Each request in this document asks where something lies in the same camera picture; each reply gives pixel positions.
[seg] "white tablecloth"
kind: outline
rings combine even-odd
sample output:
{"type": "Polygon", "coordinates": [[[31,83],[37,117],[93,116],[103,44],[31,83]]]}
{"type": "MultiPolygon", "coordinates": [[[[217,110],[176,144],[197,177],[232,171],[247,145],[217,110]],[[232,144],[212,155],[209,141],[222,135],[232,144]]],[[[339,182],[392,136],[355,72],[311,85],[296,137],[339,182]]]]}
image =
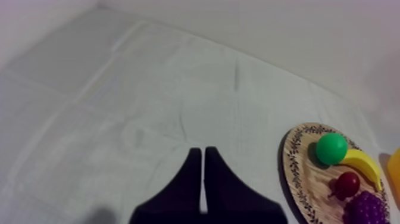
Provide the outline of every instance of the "white tablecloth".
{"type": "Polygon", "coordinates": [[[311,82],[178,30],[93,10],[0,74],[0,223],[127,223],[190,147],[209,145],[297,223],[277,152],[303,122],[341,130],[376,160],[382,153],[362,112],[311,82]]]}

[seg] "toy fruit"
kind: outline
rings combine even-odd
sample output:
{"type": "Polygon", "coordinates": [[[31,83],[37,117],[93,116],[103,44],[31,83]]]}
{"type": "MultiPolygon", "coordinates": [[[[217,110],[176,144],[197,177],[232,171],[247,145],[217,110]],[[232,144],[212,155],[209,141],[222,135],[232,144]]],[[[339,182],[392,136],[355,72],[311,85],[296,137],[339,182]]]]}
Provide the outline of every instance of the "toy fruit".
{"type": "Polygon", "coordinates": [[[370,181],[374,182],[379,191],[382,190],[378,165],[363,151],[353,149],[348,150],[345,158],[340,162],[340,165],[347,165],[358,169],[370,181]]]}
{"type": "Polygon", "coordinates": [[[345,158],[347,141],[338,133],[328,133],[317,142],[317,158],[326,165],[335,165],[345,158]]]}
{"type": "Polygon", "coordinates": [[[346,205],[343,221],[350,224],[387,224],[385,206],[381,199],[363,191],[346,205]]]}
{"type": "Polygon", "coordinates": [[[397,192],[395,195],[400,201],[400,148],[390,157],[387,170],[397,192]]]}
{"type": "Polygon", "coordinates": [[[335,195],[339,200],[353,197],[360,189],[360,179],[354,172],[345,172],[337,179],[335,183],[335,191],[331,196],[335,195]]]}

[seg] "white wall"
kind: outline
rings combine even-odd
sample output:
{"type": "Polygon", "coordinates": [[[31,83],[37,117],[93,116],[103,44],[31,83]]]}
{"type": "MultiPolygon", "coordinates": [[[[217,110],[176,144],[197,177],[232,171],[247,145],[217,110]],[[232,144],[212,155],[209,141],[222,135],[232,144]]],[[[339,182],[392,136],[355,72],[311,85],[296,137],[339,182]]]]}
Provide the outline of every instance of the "white wall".
{"type": "Polygon", "coordinates": [[[101,1],[256,56],[400,125],[400,1],[101,1]]]}
{"type": "Polygon", "coordinates": [[[97,0],[0,0],[0,70],[97,0]]]}

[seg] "yellow banana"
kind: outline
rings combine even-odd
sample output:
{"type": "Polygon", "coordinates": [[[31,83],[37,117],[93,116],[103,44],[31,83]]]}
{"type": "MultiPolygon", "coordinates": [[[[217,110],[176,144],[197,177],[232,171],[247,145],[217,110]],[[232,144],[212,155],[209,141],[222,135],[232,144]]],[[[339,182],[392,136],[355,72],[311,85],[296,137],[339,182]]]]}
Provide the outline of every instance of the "yellow banana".
{"type": "Polygon", "coordinates": [[[376,188],[381,191],[380,170],[374,160],[360,150],[347,150],[345,158],[339,163],[358,169],[370,181],[375,183],[376,188]]]}

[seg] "wooden plate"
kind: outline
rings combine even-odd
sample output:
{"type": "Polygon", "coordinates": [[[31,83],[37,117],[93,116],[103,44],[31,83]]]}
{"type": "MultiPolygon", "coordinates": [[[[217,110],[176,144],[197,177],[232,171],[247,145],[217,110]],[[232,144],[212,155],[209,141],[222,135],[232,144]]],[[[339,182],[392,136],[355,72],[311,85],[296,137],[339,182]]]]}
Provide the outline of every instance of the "wooden plate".
{"type": "MultiPolygon", "coordinates": [[[[389,222],[389,206],[385,188],[376,192],[371,182],[346,166],[321,165],[315,156],[315,144],[326,133],[340,133],[338,130],[319,123],[304,123],[290,130],[282,150],[282,165],[290,193],[301,214],[308,223],[343,223],[343,208],[350,201],[339,201],[336,197],[328,198],[332,193],[329,185],[343,172],[353,171],[359,174],[360,192],[366,190],[381,198],[385,204],[386,221],[389,222]]],[[[343,135],[349,148],[358,148],[355,143],[343,135]]]]}

